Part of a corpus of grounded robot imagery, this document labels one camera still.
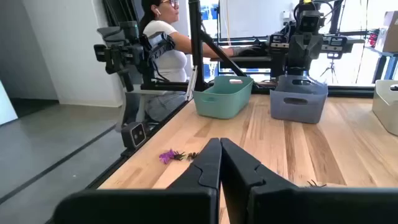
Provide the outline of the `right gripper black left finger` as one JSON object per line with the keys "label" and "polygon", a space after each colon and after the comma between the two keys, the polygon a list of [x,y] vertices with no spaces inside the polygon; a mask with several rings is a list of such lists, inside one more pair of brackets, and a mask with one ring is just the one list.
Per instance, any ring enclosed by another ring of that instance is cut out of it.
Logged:
{"label": "right gripper black left finger", "polygon": [[83,190],[55,208],[55,223],[217,223],[221,141],[212,138],[166,189]]}

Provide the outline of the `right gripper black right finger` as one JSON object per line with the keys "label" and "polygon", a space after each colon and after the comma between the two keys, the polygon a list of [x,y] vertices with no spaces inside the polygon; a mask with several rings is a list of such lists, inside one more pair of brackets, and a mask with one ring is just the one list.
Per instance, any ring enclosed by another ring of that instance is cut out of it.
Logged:
{"label": "right gripper black right finger", "polygon": [[230,139],[221,139],[221,145],[231,223],[397,224],[396,188],[299,187]]}

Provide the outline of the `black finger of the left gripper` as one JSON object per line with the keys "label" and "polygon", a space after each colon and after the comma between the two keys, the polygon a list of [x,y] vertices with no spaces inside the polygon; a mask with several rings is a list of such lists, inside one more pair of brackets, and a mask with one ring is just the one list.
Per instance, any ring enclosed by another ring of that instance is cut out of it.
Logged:
{"label": "black finger of the left gripper", "polygon": [[322,36],[312,35],[307,45],[308,57],[318,58],[322,50]]}
{"label": "black finger of the left gripper", "polygon": [[304,35],[293,35],[289,42],[289,58],[305,58]]}

